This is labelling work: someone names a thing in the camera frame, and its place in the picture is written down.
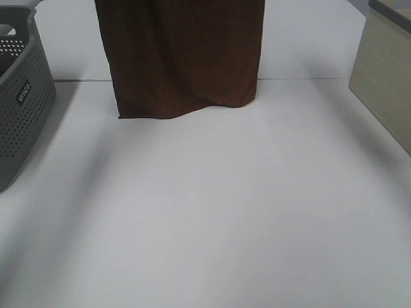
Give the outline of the brown towel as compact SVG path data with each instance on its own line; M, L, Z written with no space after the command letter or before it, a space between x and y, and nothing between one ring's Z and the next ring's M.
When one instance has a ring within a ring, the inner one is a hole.
M122 119L172 119L256 96L264 1L96 1Z

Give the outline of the grey perforated plastic basket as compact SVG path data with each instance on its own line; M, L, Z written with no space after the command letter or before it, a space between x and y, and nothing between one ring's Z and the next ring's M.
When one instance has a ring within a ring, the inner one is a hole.
M49 116L56 88L35 22L35 9L2 5L1 189L23 165Z

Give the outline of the beige storage box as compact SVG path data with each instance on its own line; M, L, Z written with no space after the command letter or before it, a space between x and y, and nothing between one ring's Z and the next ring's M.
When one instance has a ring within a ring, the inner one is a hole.
M410 1L369 1L349 88L410 151Z

